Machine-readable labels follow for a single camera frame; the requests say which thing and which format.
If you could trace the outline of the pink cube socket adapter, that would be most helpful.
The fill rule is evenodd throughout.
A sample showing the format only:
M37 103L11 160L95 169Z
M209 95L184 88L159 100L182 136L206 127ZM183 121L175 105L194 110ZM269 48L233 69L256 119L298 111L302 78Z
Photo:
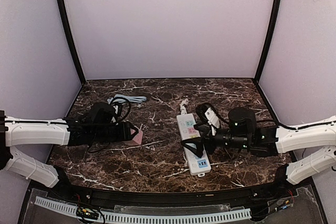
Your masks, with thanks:
M131 146L138 146L142 144L143 131L138 130L138 133L134 136L134 138L130 141Z

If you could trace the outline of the white colourful power strip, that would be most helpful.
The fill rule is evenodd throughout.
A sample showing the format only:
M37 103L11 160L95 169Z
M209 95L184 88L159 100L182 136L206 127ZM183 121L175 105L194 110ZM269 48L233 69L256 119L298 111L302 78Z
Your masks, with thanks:
M199 131L195 130L193 127L196 124L193 114L180 114L176 116L176 119L181 141L195 140L196 138L201 137ZM204 177L206 173L211 171L211 165L205 152L202 157L197 157L186 148L184 148L184 152L191 175Z

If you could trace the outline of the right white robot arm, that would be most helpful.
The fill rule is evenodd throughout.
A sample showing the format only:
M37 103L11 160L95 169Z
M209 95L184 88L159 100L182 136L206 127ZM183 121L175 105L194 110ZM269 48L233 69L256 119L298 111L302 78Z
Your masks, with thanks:
M197 108L200 123L194 115L182 111L177 115L181 144L192 175L211 170L208 155L216 148L246 150L257 157L271 157L297 149L320 147L315 153L277 168L275 183L296 185L335 165L335 116L312 124L258 127L253 110L237 107L224 120L209 104Z

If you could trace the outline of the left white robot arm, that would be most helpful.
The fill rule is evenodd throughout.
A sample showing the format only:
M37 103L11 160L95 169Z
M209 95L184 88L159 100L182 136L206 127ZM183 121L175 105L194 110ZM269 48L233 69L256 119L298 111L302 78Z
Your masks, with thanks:
M17 173L48 188L68 186L69 179L58 166L44 164L17 149L19 145L51 144L91 147L93 143L140 144L141 130L126 121L123 105L95 103L76 118L28 120L6 116L1 111L1 169Z

